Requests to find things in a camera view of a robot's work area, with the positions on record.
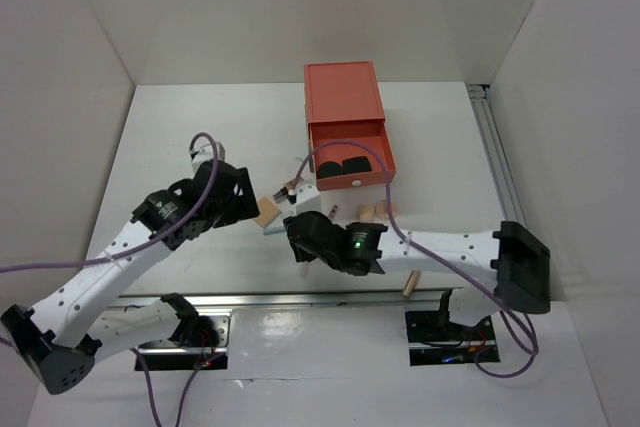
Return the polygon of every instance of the wall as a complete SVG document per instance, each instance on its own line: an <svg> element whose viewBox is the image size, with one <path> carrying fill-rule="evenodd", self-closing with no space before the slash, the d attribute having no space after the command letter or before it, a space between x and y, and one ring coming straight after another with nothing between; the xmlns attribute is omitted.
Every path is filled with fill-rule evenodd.
<svg viewBox="0 0 640 427"><path fill-rule="evenodd" d="M488 83L533 0L91 0L136 84L300 82L373 59L379 80Z"/></svg>
<svg viewBox="0 0 640 427"><path fill-rule="evenodd" d="M85 253L133 84L86 0L0 0L0 265ZM0 309L69 271L6 274ZM26 425L35 377L5 347L2 424Z"/></svg>
<svg viewBox="0 0 640 427"><path fill-rule="evenodd" d="M636 425L640 0L536 0L491 88L612 426Z"/></svg>

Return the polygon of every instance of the purple cable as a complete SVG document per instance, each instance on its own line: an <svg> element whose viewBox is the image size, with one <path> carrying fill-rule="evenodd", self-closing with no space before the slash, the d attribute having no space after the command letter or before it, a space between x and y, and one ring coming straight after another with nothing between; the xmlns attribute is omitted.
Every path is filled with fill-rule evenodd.
<svg viewBox="0 0 640 427"><path fill-rule="evenodd" d="M213 140L213 137L211 137L206 132L199 132L193 136L193 139L191 139L191 144L189 145L189 151L193 152L196 142L201 138L208 140L209 143L211 144L211 147L213 149L213 167L211 168L211 175L209 176L207 185L205 186L204 191L202 192L202 195L200 196L198 201L191 208L191 210L185 214L185 216L182 219L180 219L178 222L172 225L169 229L167 229L160 235L154 237L153 239L147 242L143 242L142 244L132 247L129 250L124 250L122 252L114 254L112 256L113 260L118 260L124 257L129 257L131 255L137 254L138 252L141 252L151 247L152 245L157 244L161 240L166 239L167 237L172 235L174 232L176 232L180 227L186 224L187 221L193 216L193 214L195 214L198 211L198 209L202 206L207 196L209 195L209 192L211 191L211 187L213 186L213 182L216 178L216 173L218 172L218 149L216 147L215 141ZM105 262L109 262L109 260L110 259L107 259L106 257L100 257L97 259L79 260L77 262L47 262L47 263L35 263L35 264L9 265L6 267L0 267L0 274L6 274L8 272L16 272L18 270L66 269L66 268L88 267L93 265L104 264Z"/></svg>
<svg viewBox="0 0 640 427"><path fill-rule="evenodd" d="M389 215L389 223L391 224L391 227L393 228L394 232L398 235L398 237L400 237L400 239L403 242L408 243L414 249L418 250L419 252L422 252L423 254L425 254L428 257L431 257L432 259L434 259L437 262L441 263L442 265L444 265L445 267L447 267L448 269L450 269L454 273L458 274L460 277L462 277L464 280L466 280L471 285L473 285L476 289L478 289L480 292L482 292L482 294L484 294L486 297L488 297L493 303L495 303L500 308L500 310L502 311L501 312L502 318L505 321L507 330L509 331L509 333L513 337L513 339L516 342L516 344L518 344L518 346L524 352L526 352L527 354L529 354L531 356L531 358L529 359L529 361L525 364L525 366L523 368L517 370L516 372L507 373L507 374L500 374L500 373L490 372L490 371L486 370L484 367L481 367L479 362L478 362L478 355L477 354L476 354L475 359L474 359L474 362L475 362L476 366L482 372L484 372L485 374L490 375L492 377L497 377L497 378L516 377L516 376L522 374L523 372L525 372L531 366L531 364L533 364L533 359L535 358L536 355L538 355L538 352L539 352L538 339L537 339L537 336L536 336L536 333L535 333L535 328L533 327L533 324L531 323L531 319L529 319L529 316L526 315L526 314L524 316L525 319L527 320L527 322L529 323L529 328L527 328L527 326L524 325L524 323L516 316L516 314L511 309L509 309L499 298L497 298L493 294L493 292L491 292L489 289L487 289L484 285L482 285L480 282L478 282L472 276L470 276L469 274L467 274L466 272L464 272L463 270L458 268L455 264L453 264L453 263L449 262L448 260L440 257L435 252L427 249L426 247L418 244L417 242L415 242L415 241L413 241L411 239L408 239L404 235L402 230L400 230L400 227L398 227L398 224L396 223L396 219L395 219L395 217L393 215L393 211L391 209L391 178L389 176L389 171L388 171L385 163L380 158L380 155L377 152L373 151L372 149L370 149L369 147L367 147L366 145L364 145L364 144L362 144L360 142L356 142L355 140L332 140L330 142L327 142L327 143L325 143L323 145L320 145L320 146L316 147L311 152L309 152L309 154L302 161L302 164L300 165L300 168L298 169L298 172L297 172L296 177L295 177L294 185L297 185L298 182L300 181L300 179L302 177L302 171L306 167L306 165L309 162L309 160L311 159L311 157L316 152L324 149L325 147L329 147L330 145L352 145L352 146L355 146L355 147L359 147L359 148L365 150L366 152L368 152L369 154L371 154L373 156L373 158L376 159L376 162L378 162L378 165L380 165L380 168L382 169L382 171L385 173L385 176L386 176L386 182L385 182L386 206L387 206L387 213ZM529 348L526 345L524 345L522 343L522 341L518 338L518 336L515 334L515 332L513 331L513 328L511 327L511 324L507 320L507 317L504 315L505 313L506 313L506 315L511 317L515 321L515 323L518 325L518 327L520 327L520 329L522 329L522 331L525 333L525 335L527 336L527 338L531 342L531 345L532 345L531 348Z"/></svg>
<svg viewBox="0 0 640 427"><path fill-rule="evenodd" d="M144 372L144 379L147 382L147 392L149 393L149 406L151 407L151 415L153 415L153 420L156 423L156 427L162 427L162 423L160 422L160 416L158 415L158 410L156 409L156 401L153 397L153 386L151 385L151 373L149 372L149 366L147 365L147 361L144 360L144 357L140 352L138 352L137 349L131 349L131 352L136 354L136 357L138 357L138 361L140 362L140 366L142 367L142 371ZM182 409L184 408L184 403L185 403L185 400L187 399L187 392L189 391L189 387L191 387L191 382L193 382L193 379L195 379L198 372L202 370L205 363L211 362L212 360L220 357L221 355L223 354L214 354L211 357L200 362L198 366L195 368L195 370L191 373L189 378L187 379L187 383L185 384L184 389L182 389L182 395L180 396L180 404L178 405L178 416L176 418L175 427L180 427Z"/></svg>

